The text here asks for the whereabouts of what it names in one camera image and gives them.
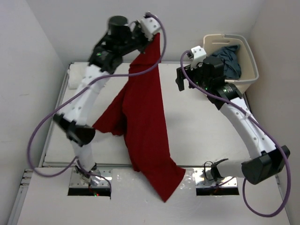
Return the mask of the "red t shirt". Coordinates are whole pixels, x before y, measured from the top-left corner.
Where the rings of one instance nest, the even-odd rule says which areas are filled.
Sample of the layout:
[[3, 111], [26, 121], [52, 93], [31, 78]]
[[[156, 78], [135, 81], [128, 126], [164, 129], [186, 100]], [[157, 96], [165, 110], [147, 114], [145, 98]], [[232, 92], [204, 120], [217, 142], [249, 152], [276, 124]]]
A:
[[158, 67], [129, 77], [93, 128], [123, 136], [133, 169], [147, 178], [163, 202], [171, 197], [185, 169], [170, 156]]

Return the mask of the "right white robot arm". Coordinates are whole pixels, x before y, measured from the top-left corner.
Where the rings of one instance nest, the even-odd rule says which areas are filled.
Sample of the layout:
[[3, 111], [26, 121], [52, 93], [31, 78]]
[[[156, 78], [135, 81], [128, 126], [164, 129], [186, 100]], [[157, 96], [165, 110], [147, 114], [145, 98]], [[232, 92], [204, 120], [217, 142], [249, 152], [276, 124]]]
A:
[[221, 159], [212, 163], [209, 178], [219, 181], [227, 176], [244, 178], [256, 185], [282, 171], [290, 156], [287, 146], [279, 146], [250, 113], [238, 87], [225, 81], [220, 58], [206, 57], [201, 62], [176, 69], [176, 84], [184, 90], [184, 79], [197, 88], [231, 122], [243, 140], [248, 160]]

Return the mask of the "white printed t shirt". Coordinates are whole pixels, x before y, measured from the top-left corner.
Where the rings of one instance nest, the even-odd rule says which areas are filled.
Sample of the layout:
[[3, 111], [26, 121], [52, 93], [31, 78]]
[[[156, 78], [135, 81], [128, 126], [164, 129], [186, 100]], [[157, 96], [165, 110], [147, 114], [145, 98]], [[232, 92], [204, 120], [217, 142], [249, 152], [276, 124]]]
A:
[[85, 75], [85, 69], [87, 67], [86, 62], [74, 62], [71, 63], [67, 74], [69, 76], [68, 79], [68, 89], [69, 90], [76, 90], [80, 85], [82, 79]]

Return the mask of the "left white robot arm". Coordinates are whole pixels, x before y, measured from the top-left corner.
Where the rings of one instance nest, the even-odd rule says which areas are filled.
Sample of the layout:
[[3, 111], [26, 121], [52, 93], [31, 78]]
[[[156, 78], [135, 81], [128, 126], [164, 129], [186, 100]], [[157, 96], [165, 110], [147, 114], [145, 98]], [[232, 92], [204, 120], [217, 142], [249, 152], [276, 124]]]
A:
[[84, 77], [75, 92], [78, 97], [53, 117], [71, 141], [77, 157], [75, 169], [86, 180], [97, 168], [91, 149], [96, 131], [87, 125], [96, 98], [110, 75], [123, 63], [123, 56], [135, 50], [143, 52], [159, 30], [159, 23], [149, 14], [135, 21], [133, 29], [124, 16], [109, 18], [108, 30], [94, 46]]

